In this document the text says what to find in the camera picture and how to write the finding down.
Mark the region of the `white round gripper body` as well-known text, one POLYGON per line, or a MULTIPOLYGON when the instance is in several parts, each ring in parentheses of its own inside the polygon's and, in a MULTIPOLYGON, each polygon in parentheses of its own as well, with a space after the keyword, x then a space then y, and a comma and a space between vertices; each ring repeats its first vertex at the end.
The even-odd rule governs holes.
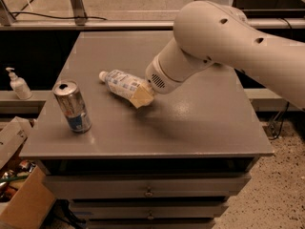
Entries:
POLYGON ((147 67, 145 78, 157 93, 169 94, 212 64, 209 56, 198 59, 184 52, 173 38, 147 67))

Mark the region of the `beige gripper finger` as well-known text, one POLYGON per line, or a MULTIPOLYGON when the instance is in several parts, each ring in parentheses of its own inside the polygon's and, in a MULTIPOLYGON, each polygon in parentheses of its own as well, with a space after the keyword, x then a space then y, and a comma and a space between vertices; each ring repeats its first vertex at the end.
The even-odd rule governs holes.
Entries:
POLYGON ((133 94, 130 102, 138 109, 143 106, 148 106, 154 101, 154 90, 150 83, 144 81, 134 86, 133 94))

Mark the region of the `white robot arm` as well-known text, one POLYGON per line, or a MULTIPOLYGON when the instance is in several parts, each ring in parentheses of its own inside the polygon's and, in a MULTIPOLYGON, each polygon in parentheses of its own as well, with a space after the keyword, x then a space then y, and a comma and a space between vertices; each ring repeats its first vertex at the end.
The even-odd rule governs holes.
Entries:
POLYGON ((305 109, 305 43, 258 31, 239 9, 210 1, 186 5, 173 39, 146 68, 155 92, 169 94, 214 64, 230 66, 305 109))

